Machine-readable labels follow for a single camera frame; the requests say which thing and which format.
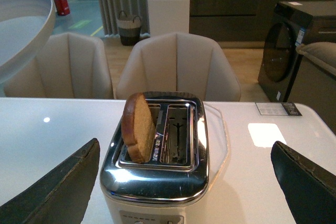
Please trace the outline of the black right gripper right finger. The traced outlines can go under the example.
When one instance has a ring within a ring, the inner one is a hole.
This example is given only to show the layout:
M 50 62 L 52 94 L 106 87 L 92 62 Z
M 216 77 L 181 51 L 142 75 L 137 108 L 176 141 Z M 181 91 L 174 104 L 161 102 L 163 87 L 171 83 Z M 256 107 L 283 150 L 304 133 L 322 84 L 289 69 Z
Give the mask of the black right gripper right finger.
M 295 222 L 335 223 L 335 175 L 280 141 L 270 157 Z

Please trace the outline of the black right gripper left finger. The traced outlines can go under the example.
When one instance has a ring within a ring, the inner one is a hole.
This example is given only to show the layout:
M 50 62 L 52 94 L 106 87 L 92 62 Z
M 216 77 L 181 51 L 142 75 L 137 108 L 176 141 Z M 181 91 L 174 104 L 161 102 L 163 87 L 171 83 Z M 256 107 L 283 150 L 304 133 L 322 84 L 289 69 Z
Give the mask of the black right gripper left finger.
M 94 188 L 100 144 L 91 139 L 1 206 L 1 223 L 81 223 Z

